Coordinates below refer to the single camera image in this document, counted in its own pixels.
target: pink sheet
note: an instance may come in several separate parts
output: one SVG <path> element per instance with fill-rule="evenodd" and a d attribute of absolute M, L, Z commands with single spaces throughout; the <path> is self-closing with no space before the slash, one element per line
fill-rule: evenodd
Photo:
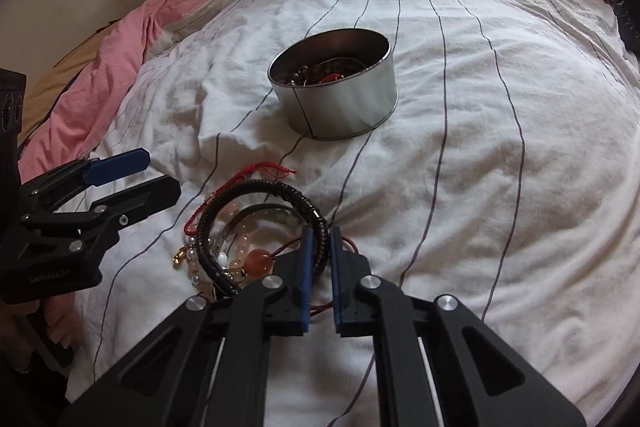
<path fill-rule="evenodd" d="M 107 133 L 133 86 L 146 49 L 175 23 L 208 0 L 147 0 L 117 23 L 98 49 L 96 59 L 56 103 L 31 137 L 18 167 L 22 182 L 94 149 Z"/>

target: red bead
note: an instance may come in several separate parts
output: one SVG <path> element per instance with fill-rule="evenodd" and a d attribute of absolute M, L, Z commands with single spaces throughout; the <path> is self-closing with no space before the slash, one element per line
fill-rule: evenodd
<path fill-rule="evenodd" d="M 273 263 L 271 253 L 262 248 L 254 248 L 246 255 L 242 267 L 249 277 L 260 279 L 271 271 Z"/>

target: black leather bracelet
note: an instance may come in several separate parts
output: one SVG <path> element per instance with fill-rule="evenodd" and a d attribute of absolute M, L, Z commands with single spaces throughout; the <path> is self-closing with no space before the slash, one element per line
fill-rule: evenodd
<path fill-rule="evenodd" d="M 313 229 L 316 240 L 316 251 L 313 259 L 313 278 L 317 281 L 329 259 L 329 233 L 326 221 L 320 211 L 302 192 L 282 182 L 271 180 L 248 180 L 233 185 L 215 195 L 202 212 L 196 232 L 196 251 L 200 266 L 207 273 L 220 295 L 231 297 L 240 288 L 223 270 L 217 261 L 209 255 L 209 235 L 216 216 L 231 201 L 246 194 L 270 194 L 289 203 L 295 211 Z"/>

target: gold charm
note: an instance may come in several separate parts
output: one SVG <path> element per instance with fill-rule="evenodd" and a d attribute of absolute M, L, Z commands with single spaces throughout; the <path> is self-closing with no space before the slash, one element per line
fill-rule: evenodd
<path fill-rule="evenodd" d="M 231 277 L 231 279 L 233 279 L 233 281 L 238 284 L 244 281 L 244 278 L 246 277 L 246 272 L 242 267 L 242 263 L 240 263 L 238 259 L 234 259 L 233 261 L 231 261 L 225 271 Z"/>
<path fill-rule="evenodd" d="M 187 255 L 187 247 L 180 247 L 178 253 L 174 255 L 174 268 L 179 268 L 182 260 Z"/>

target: wrinkled fabric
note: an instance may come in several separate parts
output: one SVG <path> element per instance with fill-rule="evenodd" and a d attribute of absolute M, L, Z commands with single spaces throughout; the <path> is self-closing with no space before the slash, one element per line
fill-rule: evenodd
<path fill-rule="evenodd" d="M 363 136 L 303 138 L 267 68 L 305 36 L 354 26 L 391 42 L 398 107 Z M 172 263 L 184 222 L 268 160 L 296 171 L 286 182 L 373 273 L 418 298 L 458 296 L 596 425 L 640 363 L 638 78 L 601 0 L 229 5 L 145 65 L 96 150 L 145 147 L 150 169 L 69 206 L 159 173 L 182 184 L 173 208 L 121 232 L 102 283 L 79 293 L 87 331 L 69 398 L 94 360 L 99 377 L 194 292 Z M 327 270 L 312 302 L 331 298 Z M 302 338 L 274 339 L 265 425 L 379 425 L 371 356 L 370 339 L 335 334 L 331 311 Z"/>

